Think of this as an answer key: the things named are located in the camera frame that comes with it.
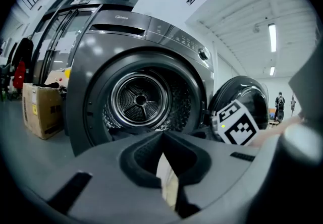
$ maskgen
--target red bag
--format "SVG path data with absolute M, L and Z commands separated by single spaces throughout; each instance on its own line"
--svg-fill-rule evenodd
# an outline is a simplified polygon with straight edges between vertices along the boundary
M 13 86 L 16 89 L 22 89 L 26 74 L 26 67 L 23 61 L 20 61 L 15 71 Z

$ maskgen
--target glass door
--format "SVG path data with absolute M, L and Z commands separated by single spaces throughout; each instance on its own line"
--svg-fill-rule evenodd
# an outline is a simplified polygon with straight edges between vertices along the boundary
M 32 83 L 36 83 L 36 84 L 39 83 L 39 80 L 40 80 L 39 78 L 41 75 L 42 66 L 43 66 L 45 55 L 46 55 L 46 52 L 49 48 L 50 42 L 57 34 L 58 28 L 61 26 L 65 17 L 68 15 L 68 13 L 69 12 L 63 12 L 63 13 L 58 14 L 56 19 L 54 20 L 54 22 L 50 26 L 50 29 L 49 29 L 47 35 L 45 36 L 43 41 L 40 41 L 40 42 L 42 42 L 41 47 L 40 47 L 39 51 L 35 51 L 38 54 L 36 55 L 37 59 L 36 59 L 35 66 L 34 66 Z
M 76 37 L 93 12 L 93 8 L 71 10 L 64 17 L 63 22 L 56 29 L 55 35 L 49 41 L 39 82 L 44 83 L 52 70 L 63 69 L 67 66 Z
M 52 56 L 48 59 L 45 78 L 47 78 L 51 71 L 67 67 L 68 59 L 71 50 L 74 47 L 77 35 L 85 25 L 91 13 L 92 11 L 78 11 L 61 31 L 58 41 L 53 49 Z

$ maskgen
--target person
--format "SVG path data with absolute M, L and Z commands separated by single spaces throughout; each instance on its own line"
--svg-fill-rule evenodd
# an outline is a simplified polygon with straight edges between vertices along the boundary
M 295 111 L 295 104 L 296 104 L 296 101 L 294 99 L 294 94 L 293 94 L 292 101 L 291 101 L 292 116 L 293 116 L 293 112 Z
M 279 110 L 284 110 L 284 107 L 285 107 L 285 99 L 282 96 L 282 92 L 281 91 L 278 93 L 278 97 L 276 97 L 275 107 L 276 107 L 276 111 L 275 111 L 275 118 L 274 119 L 276 121 L 277 115 L 278 115 L 278 111 Z

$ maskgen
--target yellow label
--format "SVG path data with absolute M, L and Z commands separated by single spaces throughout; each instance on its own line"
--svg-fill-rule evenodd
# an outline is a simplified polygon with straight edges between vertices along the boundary
M 36 105 L 32 105 L 32 112 L 34 113 L 34 115 L 37 115 L 37 106 Z
M 70 72 L 71 72 L 71 69 L 67 69 L 64 71 L 66 78 L 70 77 Z

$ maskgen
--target black backpack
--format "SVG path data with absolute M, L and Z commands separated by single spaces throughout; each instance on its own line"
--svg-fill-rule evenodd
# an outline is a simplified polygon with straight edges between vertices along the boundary
M 285 108 L 285 103 L 282 97 L 281 99 L 279 98 L 279 101 L 278 101 L 278 110 L 284 110 L 284 108 Z

